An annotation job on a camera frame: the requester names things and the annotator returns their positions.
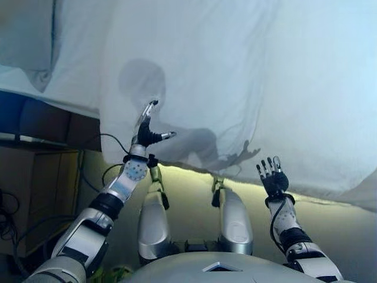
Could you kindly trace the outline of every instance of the wooden cabinet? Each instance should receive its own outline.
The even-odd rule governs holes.
[[[18,235],[43,218],[75,213],[77,156],[77,150],[41,143],[0,143],[0,189],[19,200],[19,211],[13,215]],[[10,211],[15,205],[11,198],[4,198]],[[48,221],[31,232],[19,244],[19,256],[36,250],[59,223],[58,219]],[[12,254],[12,242],[0,240],[0,253]]]

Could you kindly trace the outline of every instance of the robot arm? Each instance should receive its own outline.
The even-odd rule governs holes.
[[[289,182],[282,172],[277,156],[271,160],[262,160],[263,173],[260,165],[257,170],[266,189],[268,198],[266,206],[272,216],[270,236],[277,247],[284,253],[287,266],[324,282],[342,280],[336,265],[310,239],[296,219],[295,199],[285,191]]]
[[[85,282],[97,270],[106,253],[106,237],[114,221],[137,183],[147,174],[146,148],[176,135],[150,131],[150,112],[157,103],[152,101],[140,116],[130,154],[124,158],[119,175],[80,213],[57,242],[51,259],[26,282]]]

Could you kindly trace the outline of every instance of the black cable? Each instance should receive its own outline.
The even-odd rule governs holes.
[[[275,223],[275,220],[276,220],[276,217],[277,215],[279,214],[279,212],[283,209],[283,206],[285,205],[287,199],[284,197],[283,199],[283,202],[282,204],[279,206],[279,208],[277,209],[277,211],[275,212],[275,214],[273,215],[272,217],[272,220],[271,220],[271,225],[270,225],[270,236],[271,236],[271,239],[273,240],[273,242],[275,243],[275,245],[279,248],[279,250],[284,253],[284,249],[283,247],[281,246],[281,244],[279,244],[275,238],[275,235],[273,233],[273,225]]]
[[[17,206],[13,212],[9,212],[4,206],[4,195],[12,196],[16,201]],[[4,241],[15,241],[17,239],[17,228],[14,224],[12,215],[17,213],[18,210],[18,198],[13,193],[4,192],[0,189],[0,238]]]
[[[36,224],[34,224],[33,226],[31,226],[29,229],[27,229],[13,244],[13,257],[14,257],[14,261],[15,263],[17,264],[17,267],[18,269],[20,270],[21,272],[21,275],[24,277],[24,278],[28,278],[29,277],[29,272],[25,269],[24,265],[22,264],[21,260],[19,259],[18,257],[18,254],[17,254],[17,247],[19,245],[19,243],[22,241],[22,239],[24,239],[29,233],[31,233],[32,231],[34,231],[37,227],[39,227],[40,224],[43,224],[44,222],[46,221],[50,221],[50,220],[53,220],[53,219],[59,219],[59,218],[67,218],[67,219],[72,219],[73,216],[72,215],[55,215],[55,216],[50,216],[50,217],[47,217],[47,218],[43,218],[41,219],[40,221],[38,221]]]
[[[82,144],[82,147],[85,147],[86,144],[88,144],[89,142],[91,142],[92,140],[94,140],[95,138],[99,137],[99,136],[108,136],[108,137],[112,137],[114,140],[116,140],[118,142],[118,144],[120,145],[120,147],[123,149],[123,151],[127,154],[130,154],[125,148],[124,146],[122,145],[122,143],[119,141],[119,139],[117,139],[115,136],[113,136],[112,134],[106,134],[106,133],[100,133],[100,134],[96,134],[94,137],[88,139],[86,142],[84,142]],[[80,154],[83,153],[84,151],[83,150],[80,150],[80,153],[78,154],[77,156],[77,170],[80,172],[80,176],[82,177],[82,179],[84,180],[84,182],[94,191],[96,191],[97,193],[100,193],[101,190],[97,189],[94,185],[92,185],[92,183],[89,182],[88,178],[86,177],[85,173],[84,173],[84,170],[82,169],[82,167],[80,166]]]
[[[106,184],[105,184],[105,177],[106,177],[107,172],[109,172],[109,171],[110,171],[112,168],[114,168],[114,167],[122,166],[122,165],[123,165],[123,163],[115,164],[115,165],[112,165],[112,166],[110,166],[108,169],[105,170],[105,172],[102,174],[102,178],[101,178],[101,180],[102,180],[102,185],[103,185],[103,186],[106,185]]]

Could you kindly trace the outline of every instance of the gray plastic panel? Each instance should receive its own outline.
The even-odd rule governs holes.
[[[229,269],[233,271],[213,271]],[[321,283],[322,281],[264,259],[228,252],[172,255],[139,269],[129,281],[153,283]]]

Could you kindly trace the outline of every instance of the blue cushion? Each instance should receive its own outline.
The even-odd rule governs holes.
[[[0,91],[0,132],[18,134],[19,119],[28,98]]]

